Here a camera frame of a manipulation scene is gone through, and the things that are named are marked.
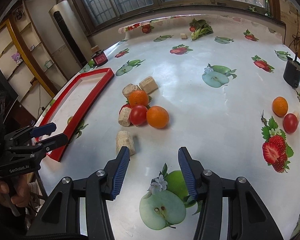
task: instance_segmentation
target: red plastic frame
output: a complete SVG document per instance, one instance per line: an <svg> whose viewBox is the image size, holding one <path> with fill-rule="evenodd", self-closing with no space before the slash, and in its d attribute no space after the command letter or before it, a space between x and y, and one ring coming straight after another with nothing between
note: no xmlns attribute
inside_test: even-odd
<svg viewBox="0 0 300 240"><path fill-rule="evenodd" d="M109 81L114 77L114 73L111 68L102 68L102 69L96 69L90 72L85 72L82 74L77 75L72 82L63 90L61 95L57 98L57 100L53 103L51 108L46 113L45 117L42 119L40 126L45 125L48 123L50 118L52 117L53 113L59 106L60 102L63 100L63 98L67 95L67 93L71 90L71 88L81 79L84 77L92 76L95 74L100 73L106 73L101 80L96 84L96 86L91 90L89 95L86 97L86 99L83 101L81 106L78 108L77 112L74 114L73 118L63 131L63 133L69 138L71 138L72 134L74 133L75 128L78 126L79 122L91 106L91 104L94 102L94 100L98 97L98 95L101 93L101 91L104 89L104 87L109 83ZM60 161L63 152L68 144L65 146L62 146L58 149L53 150L48 156L52 158L53 160L56 160L57 162Z"/></svg>

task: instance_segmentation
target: stuffed toy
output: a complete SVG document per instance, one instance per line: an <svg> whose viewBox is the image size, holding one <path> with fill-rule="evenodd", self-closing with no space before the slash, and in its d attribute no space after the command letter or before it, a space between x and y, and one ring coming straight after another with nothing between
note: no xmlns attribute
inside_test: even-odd
<svg viewBox="0 0 300 240"><path fill-rule="evenodd" d="M19 52L17 52L16 54L13 54L11 57L17 63L17 65L19 65L19 64L21 64L23 62L23 60L22 60Z"/></svg>

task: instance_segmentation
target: sleeve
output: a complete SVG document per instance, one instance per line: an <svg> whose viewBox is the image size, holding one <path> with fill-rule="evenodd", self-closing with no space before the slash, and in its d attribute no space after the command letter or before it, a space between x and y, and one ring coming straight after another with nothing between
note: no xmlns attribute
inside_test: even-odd
<svg viewBox="0 0 300 240"><path fill-rule="evenodd" d="M19 213L18 217L15 217L10 208L2 206L0 204L0 222L9 228L12 232L20 235L26 234L26 208L17 207Z"/></svg>

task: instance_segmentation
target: black cup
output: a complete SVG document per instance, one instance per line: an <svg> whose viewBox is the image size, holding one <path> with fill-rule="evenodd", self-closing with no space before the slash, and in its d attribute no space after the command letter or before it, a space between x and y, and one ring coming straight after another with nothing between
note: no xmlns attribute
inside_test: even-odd
<svg viewBox="0 0 300 240"><path fill-rule="evenodd" d="M293 88L300 83L300 63L287 56L287 64L283 73L284 80Z"/></svg>

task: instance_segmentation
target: orange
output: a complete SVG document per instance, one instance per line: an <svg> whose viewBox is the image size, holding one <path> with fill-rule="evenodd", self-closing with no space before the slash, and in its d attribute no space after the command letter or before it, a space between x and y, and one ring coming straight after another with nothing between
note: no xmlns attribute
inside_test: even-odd
<svg viewBox="0 0 300 240"><path fill-rule="evenodd" d="M283 117L288 112L288 103L283 97L277 97L272 102L272 110L277 116Z"/></svg>
<svg viewBox="0 0 300 240"><path fill-rule="evenodd" d="M129 104L132 107L136 105L147 106L149 104L149 97L143 90L135 90L129 96Z"/></svg>
<svg viewBox="0 0 300 240"><path fill-rule="evenodd" d="M169 114L161 106L152 106L147 112L147 122L150 126L161 129L169 122Z"/></svg>

